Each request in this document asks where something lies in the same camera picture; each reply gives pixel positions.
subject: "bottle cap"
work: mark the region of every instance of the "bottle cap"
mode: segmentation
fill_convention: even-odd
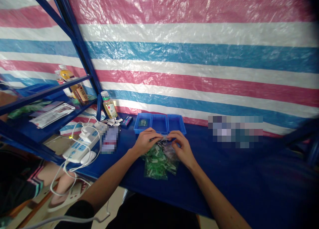
[[[58,75],[58,76],[59,76],[59,78],[60,78],[61,70],[55,70],[55,71],[54,71],[54,73],[55,73],[56,75]]]
[[[101,96],[106,98],[109,96],[109,93],[107,91],[102,91]]]
[[[60,69],[66,69],[66,66],[64,64],[59,64]]]

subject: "striped tarp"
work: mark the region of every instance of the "striped tarp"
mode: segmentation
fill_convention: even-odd
[[[270,136],[318,115],[318,37],[307,0],[70,3],[119,112],[180,114],[204,126],[209,115],[262,116]],[[0,8],[6,82],[53,83],[58,64],[85,74],[68,36],[35,0],[1,0]]]

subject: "person's leg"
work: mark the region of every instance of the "person's leg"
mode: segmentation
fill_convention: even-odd
[[[44,168],[41,170],[41,172],[38,174],[37,178],[39,180],[43,181],[44,186],[48,186],[52,183],[56,173],[58,172],[60,166],[52,163],[52,162],[46,162]],[[68,172],[71,176],[75,177],[75,173]],[[64,194],[67,192],[67,190],[71,187],[71,185],[74,183],[74,178],[67,175],[63,169],[61,169],[56,176],[56,179],[60,178],[56,192],[59,194]],[[51,205],[56,205],[64,202],[67,198],[68,194],[59,196],[59,195],[53,195],[51,200]]]

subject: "person's left hand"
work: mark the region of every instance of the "person's left hand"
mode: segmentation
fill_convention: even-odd
[[[162,138],[163,135],[158,134],[152,128],[148,128],[140,133],[135,145],[131,148],[131,150],[137,153],[138,156],[142,156],[143,154],[147,153],[151,149],[151,147]]]

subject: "small box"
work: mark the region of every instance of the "small box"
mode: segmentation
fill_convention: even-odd
[[[186,135],[186,129],[183,121],[183,117],[178,114],[168,114],[168,132],[179,130],[183,135]]]
[[[126,116],[126,118],[122,122],[120,122],[120,125],[127,127],[131,121],[132,121],[132,116]]]
[[[167,135],[167,117],[165,114],[152,114],[152,128],[160,134]]]
[[[134,125],[134,131],[136,134],[140,134],[145,129],[152,127],[152,114],[149,113],[139,113],[136,117],[136,122]]]

